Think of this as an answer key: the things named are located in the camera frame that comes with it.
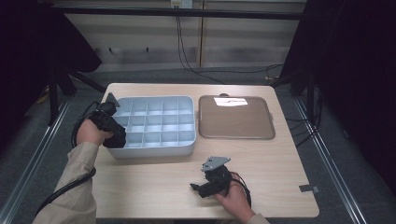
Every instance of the aluminum floor rail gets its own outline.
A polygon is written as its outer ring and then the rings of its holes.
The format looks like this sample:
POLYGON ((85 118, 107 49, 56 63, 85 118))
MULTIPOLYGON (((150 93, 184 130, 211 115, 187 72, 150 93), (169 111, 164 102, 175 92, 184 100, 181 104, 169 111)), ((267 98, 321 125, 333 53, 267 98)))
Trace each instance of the aluminum floor rail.
POLYGON ((358 203, 356 202, 354 196, 349 190, 347 183, 345 182, 337 166, 335 165, 335 162, 332 159, 332 155, 324 144, 319 132, 314 131, 316 127, 313 126, 311 122, 309 122, 304 102, 300 98, 297 98, 295 100, 295 104, 297 105, 300 115, 304 119, 306 128, 308 129, 309 133, 311 133, 312 140, 317 147, 318 153, 322 158, 323 163, 330 174, 330 177, 332 178, 332 182, 338 190, 338 193, 346 207, 346 210, 352 218, 353 223, 366 224, 367 222, 363 216, 363 213, 361 212, 358 203))
POLYGON ((43 161, 53 137, 58 132, 59 126, 64 119, 64 115, 66 114, 72 99, 73 96, 66 97, 63 103, 59 106, 59 117, 55 120, 55 122, 53 122, 51 126, 47 128, 43 138, 41 139, 40 144, 35 150, 35 154, 33 155, 32 159, 30 159, 17 185, 14 187, 14 190, 11 192, 5 205, 0 211, 1 224, 11 223, 15 214, 17 213, 23 197, 29 189, 30 184, 35 177, 35 173, 38 170, 41 162, 43 161))

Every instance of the hand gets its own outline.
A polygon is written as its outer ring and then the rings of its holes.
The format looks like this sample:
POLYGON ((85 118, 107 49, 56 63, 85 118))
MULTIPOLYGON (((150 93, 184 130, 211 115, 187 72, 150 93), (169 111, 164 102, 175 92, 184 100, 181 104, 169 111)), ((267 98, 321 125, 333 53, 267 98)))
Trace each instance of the hand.
MULTIPOLYGON (((232 174, 234 179, 239 180, 239 176, 232 174)), ((224 193, 215 194, 215 198, 223 205, 225 210, 236 217, 241 223, 248 223, 248 220, 256 215, 248 205, 247 196, 240 184, 231 181, 227 195, 224 193)))
POLYGON ((78 129, 77 145, 83 142, 90 142, 101 146, 105 142, 105 139, 112 136, 113 133, 100 131, 90 119, 86 119, 78 129))

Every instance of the person's right arm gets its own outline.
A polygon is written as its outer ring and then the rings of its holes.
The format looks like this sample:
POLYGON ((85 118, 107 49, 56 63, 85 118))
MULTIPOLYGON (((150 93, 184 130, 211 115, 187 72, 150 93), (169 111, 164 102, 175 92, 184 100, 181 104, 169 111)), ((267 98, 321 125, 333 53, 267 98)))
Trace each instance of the person's right arm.
MULTIPOLYGON (((234 179, 239 180, 239 176, 233 174, 234 179)), ((269 222, 262 216, 256 214, 248 205, 247 196, 242 186, 231 181, 227 195, 215 194, 215 198, 223 205, 225 210, 236 217, 243 224, 266 224, 269 222)))

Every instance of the person's left hand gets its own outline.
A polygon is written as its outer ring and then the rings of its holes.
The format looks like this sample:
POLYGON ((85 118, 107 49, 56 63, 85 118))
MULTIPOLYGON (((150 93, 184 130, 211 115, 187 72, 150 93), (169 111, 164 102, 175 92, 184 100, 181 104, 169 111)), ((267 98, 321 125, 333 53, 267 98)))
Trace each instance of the person's left hand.
POLYGON ((112 136, 113 133, 100 131, 90 119, 86 119, 78 129, 77 145, 83 142, 90 142, 101 146, 105 142, 105 139, 112 136))

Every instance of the divided compartment tray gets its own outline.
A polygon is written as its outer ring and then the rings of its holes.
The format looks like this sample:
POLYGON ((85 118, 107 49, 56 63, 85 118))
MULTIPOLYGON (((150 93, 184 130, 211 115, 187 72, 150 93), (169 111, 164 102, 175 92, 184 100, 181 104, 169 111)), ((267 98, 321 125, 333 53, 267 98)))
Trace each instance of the divided compartment tray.
POLYGON ((109 148, 117 159, 190 155, 196 138, 189 96, 125 97, 114 120, 125 128, 123 148, 109 148))

